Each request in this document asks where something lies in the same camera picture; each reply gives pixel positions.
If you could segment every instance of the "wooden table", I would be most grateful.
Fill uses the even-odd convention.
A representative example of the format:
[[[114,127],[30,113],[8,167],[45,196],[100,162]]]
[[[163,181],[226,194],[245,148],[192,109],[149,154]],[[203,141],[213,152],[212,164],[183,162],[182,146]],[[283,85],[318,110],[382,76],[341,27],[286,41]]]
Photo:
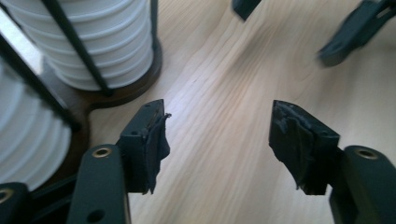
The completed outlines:
[[[115,143],[138,108],[163,98],[171,155],[133,223],[333,223],[327,196],[295,190],[268,147],[273,100],[300,105],[396,164],[396,21],[344,63],[316,53],[359,3],[264,0],[247,22],[231,0],[161,0],[163,72],[133,102],[91,113],[92,146]]]

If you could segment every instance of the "stack of white bowls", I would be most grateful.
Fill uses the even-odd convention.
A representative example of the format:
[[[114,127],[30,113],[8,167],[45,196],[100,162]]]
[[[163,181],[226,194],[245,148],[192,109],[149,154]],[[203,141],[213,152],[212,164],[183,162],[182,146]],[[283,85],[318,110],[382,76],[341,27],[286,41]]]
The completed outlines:
[[[99,86],[40,0],[1,0],[47,56],[56,76],[84,91]],[[58,0],[110,88],[141,78],[153,60],[147,0]]]
[[[36,189],[62,164],[71,130],[0,58],[0,183]]]

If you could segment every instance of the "light wood surface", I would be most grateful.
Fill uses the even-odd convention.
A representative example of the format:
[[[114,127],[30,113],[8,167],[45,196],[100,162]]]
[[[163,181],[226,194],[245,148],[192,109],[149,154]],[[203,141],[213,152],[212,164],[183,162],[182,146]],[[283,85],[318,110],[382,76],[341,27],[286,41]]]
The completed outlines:
[[[161,0],[160,79],[135,101],[92,112],[92,146],[115,143],[138,108],[164,99],[171,155],[153,195],[131,194],[136,224],[333,223],[328,196],[295,190],[268,147],[273,100],[295,103],[396,163],[396,21],[344,63],[317,51],[359,3],[264,0],[247,22],[231,0]]]

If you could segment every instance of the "wood grain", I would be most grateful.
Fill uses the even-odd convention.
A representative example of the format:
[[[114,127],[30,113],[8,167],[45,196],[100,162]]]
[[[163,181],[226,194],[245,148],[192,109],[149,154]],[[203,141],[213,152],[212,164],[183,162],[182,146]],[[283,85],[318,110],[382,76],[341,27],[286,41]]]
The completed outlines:
[[[134,223],[332,223],[328,196],[305,196],[268,147],[274,99],[302,106],[396,162],[396,33],[389,22],[344,63],[316,53],[359,1],[266,0],[242,23],[229,0],[160,1],[163,73],[128,105],[92,113],[92,145],[114,143],[143,103],[163,98],[171,155]]]

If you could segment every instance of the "white ribbed container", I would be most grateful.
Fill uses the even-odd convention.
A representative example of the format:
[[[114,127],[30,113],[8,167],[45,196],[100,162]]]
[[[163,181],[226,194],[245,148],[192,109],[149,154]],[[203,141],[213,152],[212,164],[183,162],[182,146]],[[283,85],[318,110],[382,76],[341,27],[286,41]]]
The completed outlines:
[[[39,0],[1,0],[69,86],[99,91],[62,30]],[[134,83],[153,60],[147,0],[59,0],[110,88]]]
[[[0,183],[36,189],[62,164],[71,129],[0,59]]]

